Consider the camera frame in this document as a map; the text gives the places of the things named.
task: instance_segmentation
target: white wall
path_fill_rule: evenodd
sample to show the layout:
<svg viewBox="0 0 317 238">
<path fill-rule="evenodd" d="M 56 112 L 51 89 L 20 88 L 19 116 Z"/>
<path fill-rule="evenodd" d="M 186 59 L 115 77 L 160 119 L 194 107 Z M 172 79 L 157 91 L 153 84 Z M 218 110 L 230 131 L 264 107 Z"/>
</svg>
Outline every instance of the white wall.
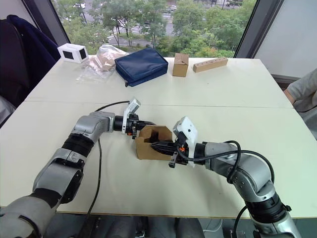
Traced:
<svg viewBox="0 0 317 238">
<path fill-rule="evenodd" d="M 10 14 L 17 15 L 35 25 L 21 0 L 0 0 L 0 19 L 6 19 L 6 16 Z"/>
<path fill-rule="evenodd" d="M 272 74 L 302 77 L 317 68 L 317 0 L 284 0 L 255 58 Z"/>
</svg>

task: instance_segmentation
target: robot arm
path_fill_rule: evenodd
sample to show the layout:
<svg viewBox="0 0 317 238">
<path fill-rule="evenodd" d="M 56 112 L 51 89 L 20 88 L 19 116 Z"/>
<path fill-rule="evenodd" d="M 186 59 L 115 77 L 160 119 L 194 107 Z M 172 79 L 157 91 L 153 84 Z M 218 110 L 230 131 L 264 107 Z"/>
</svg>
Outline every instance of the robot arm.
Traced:
<svg viewBox="0 0 317 238">
<path fill-rule="evenodd" d="M 255 238 L 290 237 L 301 238 L 288 211 L 277 195 L 273 185 L 273 174 L 267 164 L 258 157 L 241 151 L 237 168 L 231 173 L 237 160 L 237 147 L 230 143 L 197 143 L 197 130 L 188 117 L 182 118 L 173 129 L 177 139 L 155 142 L 151 147 L 172 156 L 169 166 L 178 164 L 205 165 L 224 177 L 231 177 L 232 183 L 251 214 L 256 227 Z"/>
<path fill-rule="evenodd" d="M 37 175 L 33 192 L 18 198 L 0 210 L 1 238 L 40 238 L 60 204 L 73 200 L 83 178 L 88 155 L 104 132 L 123 131 L 136 135 L 148 121 L 134 114 L 140 103 L 133 99 L 125 112 L 125 121 L 114 113 L 93 112 L 82 116 L 63 146 L 54 153 Z"/>
</svg>

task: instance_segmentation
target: person's arm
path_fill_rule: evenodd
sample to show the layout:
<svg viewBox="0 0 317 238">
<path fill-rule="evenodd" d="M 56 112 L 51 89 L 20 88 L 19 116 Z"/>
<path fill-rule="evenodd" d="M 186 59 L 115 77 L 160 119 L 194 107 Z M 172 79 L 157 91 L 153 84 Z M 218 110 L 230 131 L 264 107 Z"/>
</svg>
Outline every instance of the person's arm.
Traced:
<svg viewBox="0 0 317 238">
<path fill-rule="evenodd" d="M 284 91 L 287 98 L 293 104 L 317 91 L 317 68 L 301 79 L 291 83 Z"/>
</svg>

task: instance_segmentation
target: white box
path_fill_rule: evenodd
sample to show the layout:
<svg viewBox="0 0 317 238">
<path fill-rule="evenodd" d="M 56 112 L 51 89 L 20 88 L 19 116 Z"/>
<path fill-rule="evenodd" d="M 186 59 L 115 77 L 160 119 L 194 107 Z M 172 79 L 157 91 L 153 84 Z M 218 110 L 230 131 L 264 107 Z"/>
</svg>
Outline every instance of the white box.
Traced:
<svg viewBox="0 0 317 238">
<path fill-rule="evenodd" d="M 88 59 L 88 53 L 85 46 L 66 43 L 57 49 L 64 61 L 81 63 Z"/>
</svg>

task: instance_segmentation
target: cardboard box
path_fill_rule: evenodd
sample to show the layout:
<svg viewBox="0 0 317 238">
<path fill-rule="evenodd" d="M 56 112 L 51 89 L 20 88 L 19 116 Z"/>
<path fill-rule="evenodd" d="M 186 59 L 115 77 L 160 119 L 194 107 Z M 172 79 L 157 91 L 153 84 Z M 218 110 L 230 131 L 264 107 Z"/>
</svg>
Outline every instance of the cardboard box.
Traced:
<svg viewBox="0 0 317 238">
<path fill-rule="evenodd" d="M 88 53 L 85 46 L 66 43 L 58 47 L 57 50 L 64 61 L 81 63 L 88 59 Z"/>
<path fill-rule="evenodd" d="M 174 59 L 173 76 L 186 77 L 188 68 L 187 54 L 176 53 Z"/>
<path fill-rule="evenodd" d="M 227 65 L 227 62 L 228 62 L 227 58 L 221 57 L 221 58 L 217 58 L 217 59 L 204 61 L 204 62 L 201 62 L 201 63 L 196 63 L 193 66 L 193 71 L 195 73 L 198 73 L 198 72 L 202 72 L 202 71 L 205 71 L 205 70 L 208 70 L 208 69 L 225 66 L 225 65 Z"/>
<path fill-rule="evenodd" d="M 172 141 L 172 132 L 166 126 L 147 125 L 135 138 L 137 156 L 140 160 L 171 160 L 170 155 L 164 155 L 151 148 L 151 143 L 160 140 Z"/>
</svg>

